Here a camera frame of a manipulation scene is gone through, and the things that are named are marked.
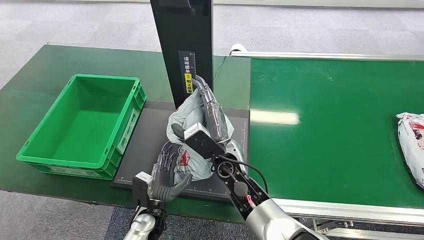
green plastic crate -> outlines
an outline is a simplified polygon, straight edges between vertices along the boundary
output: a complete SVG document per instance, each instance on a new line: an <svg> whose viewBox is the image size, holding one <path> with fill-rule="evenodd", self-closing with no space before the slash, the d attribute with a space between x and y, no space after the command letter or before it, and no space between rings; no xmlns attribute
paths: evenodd
<svg viewBox="0 0 424 240"><path fill-rule="evenodd" d="M76 74L16 159L43 173L111 180L145 101L137 77Z"/></svg>

cutting mat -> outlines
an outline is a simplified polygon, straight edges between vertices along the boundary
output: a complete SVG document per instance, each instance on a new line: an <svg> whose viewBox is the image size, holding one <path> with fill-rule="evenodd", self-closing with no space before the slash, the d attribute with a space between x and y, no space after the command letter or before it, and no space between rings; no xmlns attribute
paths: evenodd
<svg viewBox="0 0 424 240"><path fill-rule="evenodd" d="M249 110L223 109L234 126L232 139L236 140L249 162ZM168 117L175 111L170 102L147 101L138 119L112 185L119 188L131 188L133 176L141 171L151 173L158 154L168 141L166 127ZM214 174L211 178L193 181L183 191L182 196L206 198L218 201L230 201L229 192Z"/></svg>

yellow label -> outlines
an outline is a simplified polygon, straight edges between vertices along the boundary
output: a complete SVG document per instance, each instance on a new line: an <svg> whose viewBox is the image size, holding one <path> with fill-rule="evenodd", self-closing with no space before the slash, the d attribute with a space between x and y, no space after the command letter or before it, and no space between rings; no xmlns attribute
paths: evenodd
<svg viewBox="0 0 424 240"><path fill-rule="evenodd" d="M185 89L187 90L188 94L192 94L193 93L192 74L184 73L184 78L185 78Z"/></svg>

plastic bag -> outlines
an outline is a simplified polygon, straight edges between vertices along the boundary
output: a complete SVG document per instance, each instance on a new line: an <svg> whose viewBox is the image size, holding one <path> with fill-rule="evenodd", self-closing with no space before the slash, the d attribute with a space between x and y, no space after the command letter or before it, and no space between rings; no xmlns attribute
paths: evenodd
<svg viewBox="0 0 424 240"><path fill-rule="evenodd" d="M416 183L424 189L424 114L396 115L397 135L406 164Z"/></svg>
<svg viewBox="0 0 424 240"><path fill-rule="evenodd" d="M171 128L174 123L182 126L183 129L188 129L196 123L205 123L205 116L202 110L203 101L196 89L194 92L185 99L179 108L173 112L168 119L166 127L166 136L171 143L179 144L178 158L176 167L174 169L174 183L177 184L182 181L184 176L188 173L193 174L192 181L199 181L208 179L212 176L211 171L212 162L210 159L204 159L196 151L190 148L187 144L183 143ZM225 115L225 122L227 125L228 136L234 132L234 127L228 117Z"/></svg>

green table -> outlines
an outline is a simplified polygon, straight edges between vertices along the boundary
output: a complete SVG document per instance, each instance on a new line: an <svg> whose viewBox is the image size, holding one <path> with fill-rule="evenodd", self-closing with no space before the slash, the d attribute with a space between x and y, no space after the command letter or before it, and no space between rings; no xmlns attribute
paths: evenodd
<svg viewBox="0 0 424 240"><path fill-rule="evenodd" d="M250 162L275 201L295 216L424 225L424 192L403 163L395 119L422 112L424 62L272 57L225 58L215 95L224 107L250 108ZM43 174L15 160L75 73L139 77L149 100L172 101L159 52L45 45L0 90L0 189L130 206L131 192L109 181ZM180 197L168 210L241 221L228 203Z"/></svg>

